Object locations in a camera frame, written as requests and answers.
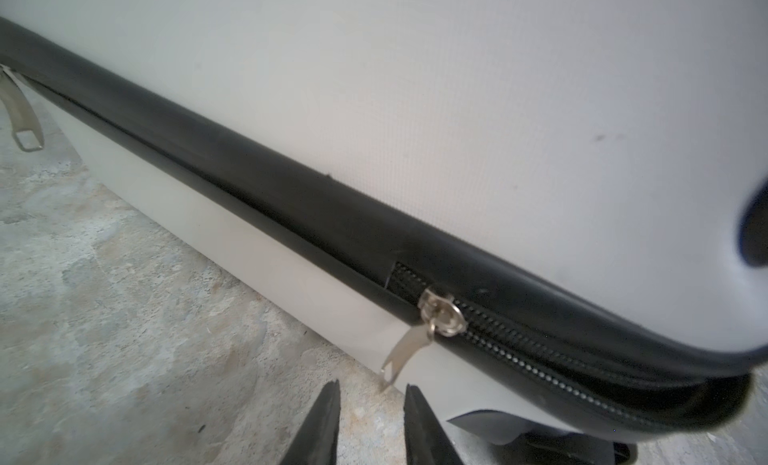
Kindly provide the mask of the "black suitcase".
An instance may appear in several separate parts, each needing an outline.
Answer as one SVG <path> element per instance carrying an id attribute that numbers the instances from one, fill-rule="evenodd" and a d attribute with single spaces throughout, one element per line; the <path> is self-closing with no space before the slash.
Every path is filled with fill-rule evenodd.
<path id="1" fill-rule="evenodd" d="M 736 418 L 767 361 L 767 0 L 1 0 L 1 96 L 526 462 Z"/>

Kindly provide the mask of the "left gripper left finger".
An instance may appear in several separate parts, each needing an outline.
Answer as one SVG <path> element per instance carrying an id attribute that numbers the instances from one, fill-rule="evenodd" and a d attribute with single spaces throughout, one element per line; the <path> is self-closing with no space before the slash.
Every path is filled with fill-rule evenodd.
<path id="1" fill-rule="evenodd" d="M 340 415 L 340 383 L 331 380 L 321 389 L 280 464 L 335 465 Z"/>

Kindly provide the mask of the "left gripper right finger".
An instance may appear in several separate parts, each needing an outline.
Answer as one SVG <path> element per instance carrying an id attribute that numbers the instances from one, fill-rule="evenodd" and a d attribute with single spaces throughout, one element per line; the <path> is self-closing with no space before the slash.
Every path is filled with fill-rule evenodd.
<path id="1" fill-rule="evenodd" d="M 409 465 L 463 465 L 423 393 L 416 385 L 406 387 L 404 438 Z"/>

